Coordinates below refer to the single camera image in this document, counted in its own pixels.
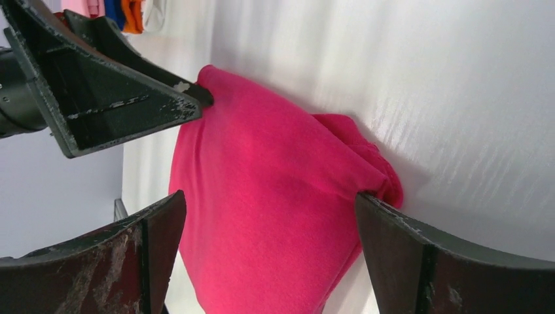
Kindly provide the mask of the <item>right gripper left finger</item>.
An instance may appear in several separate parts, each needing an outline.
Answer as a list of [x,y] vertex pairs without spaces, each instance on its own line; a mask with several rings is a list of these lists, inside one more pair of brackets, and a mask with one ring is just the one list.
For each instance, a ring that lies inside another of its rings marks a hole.
[[166,313],[186,217],[176,192],[126,218],[1,259],[2,313]]

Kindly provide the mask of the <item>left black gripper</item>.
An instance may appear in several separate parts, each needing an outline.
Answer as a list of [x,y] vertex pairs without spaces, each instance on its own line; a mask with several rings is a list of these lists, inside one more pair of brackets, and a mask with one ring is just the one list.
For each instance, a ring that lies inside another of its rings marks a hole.
[[2,1],[1,138],[49,129],[75,158],[197,120],[202,107],[77,37],[63,11]]

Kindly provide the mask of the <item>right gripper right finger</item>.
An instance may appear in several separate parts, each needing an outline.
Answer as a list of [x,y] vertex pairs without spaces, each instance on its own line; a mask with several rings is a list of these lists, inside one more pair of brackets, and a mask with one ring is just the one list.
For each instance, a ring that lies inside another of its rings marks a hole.
[[461,239],[366,192],[357,227],[380,313],[553,313],[554,263]]

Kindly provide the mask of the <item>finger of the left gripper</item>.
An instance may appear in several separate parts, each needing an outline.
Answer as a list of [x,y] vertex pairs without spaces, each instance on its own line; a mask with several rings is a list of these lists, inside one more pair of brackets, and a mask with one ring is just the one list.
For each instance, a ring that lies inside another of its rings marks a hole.
[[125,65],[150,79],[186,94],[202,108],[214,104],[211,92],[145,59],[121,34],[116,23],[105,16],[89,18],[72,10],[63,11],[64,23],[81,40],[109,59]]

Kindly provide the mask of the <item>magenta t shirt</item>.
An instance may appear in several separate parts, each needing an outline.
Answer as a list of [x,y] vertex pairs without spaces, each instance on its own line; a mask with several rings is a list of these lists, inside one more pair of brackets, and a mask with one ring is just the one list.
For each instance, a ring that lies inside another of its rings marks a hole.
[[206,313],[320,313],[361,254],[355,197],[400,207],[391,164],[342,114],[310,114],[246,78],[205,66],[214,105],[179,130],[170,192],[179,245]]

